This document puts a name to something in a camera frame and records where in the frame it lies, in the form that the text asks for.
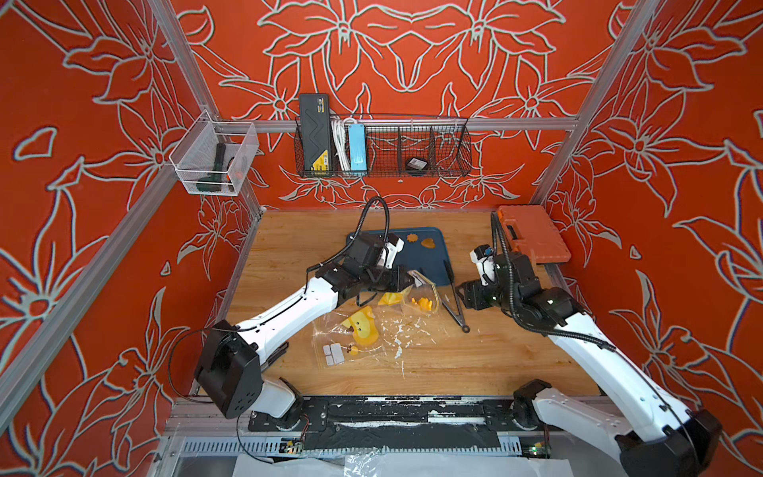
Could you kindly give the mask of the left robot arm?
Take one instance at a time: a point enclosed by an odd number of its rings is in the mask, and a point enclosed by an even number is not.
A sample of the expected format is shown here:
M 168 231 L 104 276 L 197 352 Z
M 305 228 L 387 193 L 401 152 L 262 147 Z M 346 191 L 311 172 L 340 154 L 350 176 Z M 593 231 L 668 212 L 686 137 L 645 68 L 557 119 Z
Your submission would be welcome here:
M 297 392 L 286 381 L 262 375 L 262 366 L 297 332 L 364 291 L 402 292 L 413 278 L 395 262 L 405 241 L 389 231 L 387 202 L 365 204 L 351 240 L 310 268 L 302 288 L 238 325 L 211 326 L 195 380 L 226 419 L 247 411 L 276 419 L 299 417 Z

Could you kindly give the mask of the clear bag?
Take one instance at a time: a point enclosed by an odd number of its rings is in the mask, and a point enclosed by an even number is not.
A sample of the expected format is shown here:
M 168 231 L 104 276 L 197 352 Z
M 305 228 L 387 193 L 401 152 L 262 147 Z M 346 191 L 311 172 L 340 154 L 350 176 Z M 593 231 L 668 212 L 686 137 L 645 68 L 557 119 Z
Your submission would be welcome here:
M 401 305 L 427 316 L 437 313 L 441 300 L 435 283 L 418 270 L 411 270 L 407 275 L 412 279 L 412 284 L 403 290 Z

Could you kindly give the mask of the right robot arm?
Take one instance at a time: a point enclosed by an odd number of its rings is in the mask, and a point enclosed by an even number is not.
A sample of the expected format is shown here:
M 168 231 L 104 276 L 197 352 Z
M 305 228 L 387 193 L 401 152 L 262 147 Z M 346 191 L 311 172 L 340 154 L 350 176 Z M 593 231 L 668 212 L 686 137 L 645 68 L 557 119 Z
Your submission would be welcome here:
M 720 441 L 718 419 L 706 409 L 692 411 L 658 385 L 567 291 L 542 287 L 531 260 L 510 249 L 496 213 L 491 235 L 491 244 L 470 254 L 478 279 L 456 288 L 465 307 L 496 308 L 522 329 L 550 339 L 619 411 L 600 411 L 535 379 L 514 392 L 516 427 L 563 429 L 607 454 L 630 476 L 699 476 L 706 471 Z

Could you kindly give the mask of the black metal tongs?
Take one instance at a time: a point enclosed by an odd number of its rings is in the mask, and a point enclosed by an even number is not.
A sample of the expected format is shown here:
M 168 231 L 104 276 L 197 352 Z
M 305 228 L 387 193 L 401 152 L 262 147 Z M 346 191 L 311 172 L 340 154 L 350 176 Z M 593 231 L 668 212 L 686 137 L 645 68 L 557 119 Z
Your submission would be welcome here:
M 443 262 L 443 267 L 446 272 L 448 284 L 450 286 L 450 289 L 453 295 L 453 305 L 454 305 L 454 307 L 451 307 L 448 304 L 444 304 L 444 307 L 446 311 L 450 314 L 450 316 L 453 318 L 453 320 L 456 322 L 456 324 L 460 327 L 461 331 L 465 334 L 468 334 L 471 331 L 471 329 L 466 323 L 466 320 L 462 311 L 461 303 L 459 301 L 459 295 L 456 289 L 455 276 L 451 266 L 451 262 L 449 262 L 449 260 L 445 260 Z

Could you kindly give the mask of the dark blue tray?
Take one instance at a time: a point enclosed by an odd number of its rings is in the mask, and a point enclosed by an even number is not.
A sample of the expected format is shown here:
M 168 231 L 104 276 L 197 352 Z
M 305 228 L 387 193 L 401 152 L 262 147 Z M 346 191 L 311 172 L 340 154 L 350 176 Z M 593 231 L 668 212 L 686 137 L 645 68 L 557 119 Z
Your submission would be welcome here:
M 412 244 L 407 241 L 409 234 L 416 234 L 418 242 Z M 395 256 L 393 270 L 401 266 L 405 272 L 418 270 L 435 283 L 436 286 L 449 286 L 443 262 L 449 260 L 449 254 L 443 234 L 437 228 L 403 228 L 390 229 L 389 235 L 403 241 L 403 249 Z M 421 243 L 425 239 L 433 239 L 435 248 L 429 250 Z

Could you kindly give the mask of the bag with yellow duck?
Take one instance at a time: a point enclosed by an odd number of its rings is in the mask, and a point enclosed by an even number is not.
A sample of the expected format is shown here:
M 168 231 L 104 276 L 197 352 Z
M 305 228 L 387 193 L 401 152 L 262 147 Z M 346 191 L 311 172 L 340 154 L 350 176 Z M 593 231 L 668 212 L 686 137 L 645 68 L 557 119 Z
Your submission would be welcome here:
M 367 305 L 351 311 L 335 310 L 311 324 L 312 346 L 319 369 L 371 362 L 387 355 L 381 314 Z

